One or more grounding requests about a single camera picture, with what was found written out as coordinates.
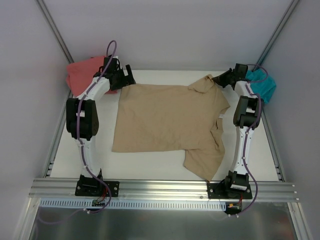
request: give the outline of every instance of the red towel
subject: red towel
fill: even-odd
[[[104,65],[104,56],[96,56],[90,59],[74,62],[66,66],[68,76],[66,83],[75,96],[82,94],[91,84],[94,74]],[[117,91],[108,91],[107,94],[116,94]]]

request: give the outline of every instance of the brown cloth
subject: brown cloth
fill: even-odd
[[[229,104],[207,75],[189,86],[135,84],[122,89],[113,152],[185,150],[184,166],[210,181],[225,148],[222,119]]]

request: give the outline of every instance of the white table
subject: white table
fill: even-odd
[[[134,70],[135,81],[140,84],[185,85],[188,86],[207,74],[217,76],[220,71],[156,71]],[[223,118],[222,140],[225,147],[223,161],[213,180],[225,178],[234,159],[236,127],[233,116],[239,97],[230,86],[222,92],[230,104]],[[135,180],[201,180],[183,167],[185,151],[167,152],[112,152],[116,126],[118,101],[117,94],[105,94],[97,102],[99,131],[96,136],[97,156],[103,162],[102,175],[105,179]],[[255,130],[249,154],[249,169],[257,181],[278,181],[275,164],[268,144],[262,121]],[[79,178],[82,162],[75,140],[64,127],[59,147],[51,171],[52,178]]]

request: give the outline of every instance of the teal towel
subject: teal towel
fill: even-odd
[[[261,81],[265,79],[266,74],[261,69],[258,69],[254,72],[248,70],[245,78],[250,81]],[[264,103],[268,103],[276,90],[275,80],[268,76],[268,78],[263,82],[254,82],[250,84],[252,91],[255,94],[260,94],[260,97],[263,99]]]

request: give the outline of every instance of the gray wall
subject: gray wall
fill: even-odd
[[[68,88],[66,59],[34,0],[0,1],[0,239],[11,240]]]
[[[226,70],[255,63],[291,0],[45,0],[75,61],[117,40],[123,65]]]
[[[320,239],[319,10],[319,0],[302,0],[263,65],[277,84],[267,117],[314,239]]]

